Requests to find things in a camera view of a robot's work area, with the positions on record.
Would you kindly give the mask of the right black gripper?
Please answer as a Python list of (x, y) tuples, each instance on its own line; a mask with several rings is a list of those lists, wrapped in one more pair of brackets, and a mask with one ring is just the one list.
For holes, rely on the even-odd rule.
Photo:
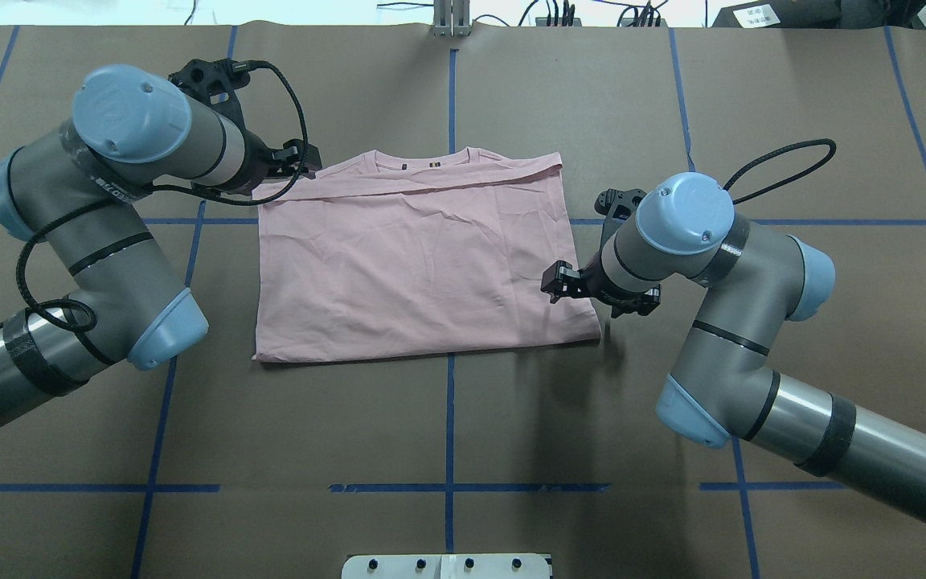
[(594, 209), (604, 217), (600, 251), (581, 269), (573, 269), (568, 261), (559, 260), (543, 272), (540, 290), (550, 297), (552, 304), (563, 298), (595, 299), (611, 307), (611, 318), (629, 313), (648, 316), (658, 307), (661, 301), (659, 285), (645, 292), (622, 289), (606, 277), (601, 264), (606, 242), (627, 223), (644, 197), (645, 191), (640, 188), (627, 191), (608, 188), (596, 197)]

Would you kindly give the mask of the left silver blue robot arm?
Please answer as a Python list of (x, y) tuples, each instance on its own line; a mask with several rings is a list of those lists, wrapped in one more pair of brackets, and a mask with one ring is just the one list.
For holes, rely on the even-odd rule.
[(0, 162), (0, 226), (23, 246), (23, 308), (0, 323), (0, 428), (122, 360), (148, 371), (201, 341), (208, 322), (136, 212), (162, 191), (236, 207), (265, 180), (321, 165), (301, 135), (280, 148), (245, 125), (236, 91), (268, 61), (192, 60), (167, 77), (93, 70), (72, 113)]

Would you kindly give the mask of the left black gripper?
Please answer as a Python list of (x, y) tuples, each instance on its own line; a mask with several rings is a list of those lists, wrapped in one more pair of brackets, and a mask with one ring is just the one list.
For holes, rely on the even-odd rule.
[[(288, 140), (280, 148), (267, 146), (245, 124), (236, 91), (251, 81), (251, 73), (268, 70), (285, 88), (297, 114), (301, 137)], [(184, 194), (250, 194), (265, 180), (285, 180), (284, 194), (301, 177), (311, 179), (322, 168), (316, 146), (309, 143), (305, 113), (290, 82), (280, 69), (268, 61), (191, 60), (183, 69), (166, 78), (188, 98), (217, 115), (223, 131), (222, 150), (209, 172), (187, 179), (188, 187), (168, 186)]]

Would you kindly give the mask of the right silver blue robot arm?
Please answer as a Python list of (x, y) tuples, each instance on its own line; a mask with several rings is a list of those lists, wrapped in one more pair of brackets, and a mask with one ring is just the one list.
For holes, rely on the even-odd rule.
[(715, 179), (683, 172), (651, 191), (606, 191), (601, 246), (584, 267), (555, 261), (551, 302), (594, 299), (646, 315), (673, 275), (706, 290), (655, 413), (692, 442), (740, 439), (926, 523), (926, 433), (772, 370), (784, 322), (812, 318), (837, 280), (833, 260), (735, 211)]

